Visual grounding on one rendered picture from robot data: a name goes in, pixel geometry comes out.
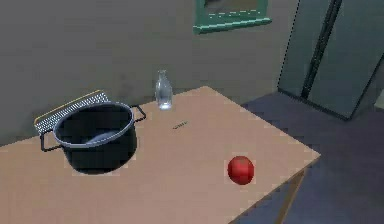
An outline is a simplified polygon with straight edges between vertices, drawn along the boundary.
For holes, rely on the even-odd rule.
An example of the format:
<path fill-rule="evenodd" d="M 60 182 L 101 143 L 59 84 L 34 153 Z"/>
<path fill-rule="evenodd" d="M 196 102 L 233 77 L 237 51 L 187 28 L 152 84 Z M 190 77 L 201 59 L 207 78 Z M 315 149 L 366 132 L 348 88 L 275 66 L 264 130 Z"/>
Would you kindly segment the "green framed window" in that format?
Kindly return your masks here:
<path fill-rule="evenodd" d="M 266 25 L 268 0 L 195 0 L 195 34 Z"/>

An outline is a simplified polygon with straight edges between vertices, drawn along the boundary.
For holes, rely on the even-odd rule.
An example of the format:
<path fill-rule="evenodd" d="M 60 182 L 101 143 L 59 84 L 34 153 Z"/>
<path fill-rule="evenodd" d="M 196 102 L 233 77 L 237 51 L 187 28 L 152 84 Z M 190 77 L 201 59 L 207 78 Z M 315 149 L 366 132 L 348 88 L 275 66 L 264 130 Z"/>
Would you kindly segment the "black cooking pot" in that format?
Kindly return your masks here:
<path fill-rule="evenodd" d="M 61 148 L 70 166 L 84 174 L 104 174 L 135 154 L 135 124 L 146 119 L 139 105 L 102 102 L 75 109 L 38 131 L 43 152 Z"/>

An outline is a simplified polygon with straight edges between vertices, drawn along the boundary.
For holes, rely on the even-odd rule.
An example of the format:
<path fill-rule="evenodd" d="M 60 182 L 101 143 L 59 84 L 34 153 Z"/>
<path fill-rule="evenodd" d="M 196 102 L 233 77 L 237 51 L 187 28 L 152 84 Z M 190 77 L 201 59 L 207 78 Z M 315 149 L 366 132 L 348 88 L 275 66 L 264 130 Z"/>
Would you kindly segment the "red apple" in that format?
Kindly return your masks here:
<path fill-rule="evenodd" d="M 238 185 L 249 184 L 255 174 L 252 161 L 246 156 L 235 156 L 227 165 L 229 178 Z"/>

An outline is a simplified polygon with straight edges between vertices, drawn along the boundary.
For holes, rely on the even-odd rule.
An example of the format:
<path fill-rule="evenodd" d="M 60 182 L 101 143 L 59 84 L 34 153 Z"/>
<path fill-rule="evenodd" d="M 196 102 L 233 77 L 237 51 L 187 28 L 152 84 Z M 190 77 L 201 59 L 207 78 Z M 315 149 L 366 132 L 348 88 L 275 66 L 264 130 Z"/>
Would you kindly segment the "clear glass bottle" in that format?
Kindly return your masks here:
<path fill-rule="evenodd" d="M 166 70 L 158 71 L 158 80 L 155 86 L 155 98 L 160 110 L 172 108 L 173 90 L 166 74 Z"/>

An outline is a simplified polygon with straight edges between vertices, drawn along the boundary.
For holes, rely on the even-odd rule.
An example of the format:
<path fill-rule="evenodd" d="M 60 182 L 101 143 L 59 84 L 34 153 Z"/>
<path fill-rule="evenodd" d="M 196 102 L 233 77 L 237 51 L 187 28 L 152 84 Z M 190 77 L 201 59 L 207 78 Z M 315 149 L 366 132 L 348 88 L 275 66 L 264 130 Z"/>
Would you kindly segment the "light brown wooden table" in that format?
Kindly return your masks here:
<path fill-rule="evenodd" d="M 80 174 L 37 137 L 1 147 L 0 224 L 234 224 L 320 156 L 207 86 L 142 109 L 136 153 L 111 174 Z M 228 176 L 235 156 L 255 167 L 247 185 Z"/>

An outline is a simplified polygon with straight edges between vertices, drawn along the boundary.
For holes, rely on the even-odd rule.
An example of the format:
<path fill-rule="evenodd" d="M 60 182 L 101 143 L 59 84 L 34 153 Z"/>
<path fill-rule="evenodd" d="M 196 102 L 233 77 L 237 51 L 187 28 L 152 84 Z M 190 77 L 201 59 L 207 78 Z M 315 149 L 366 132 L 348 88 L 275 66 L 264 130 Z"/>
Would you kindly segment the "grey fridge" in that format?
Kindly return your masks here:
<path fill-rule="evenodd" d="M 304 80 L 331 0 L 298 0 L 278 90 L 343 120 L 384 58 L 384 0 L 343 0 L 307 99 Z"/>

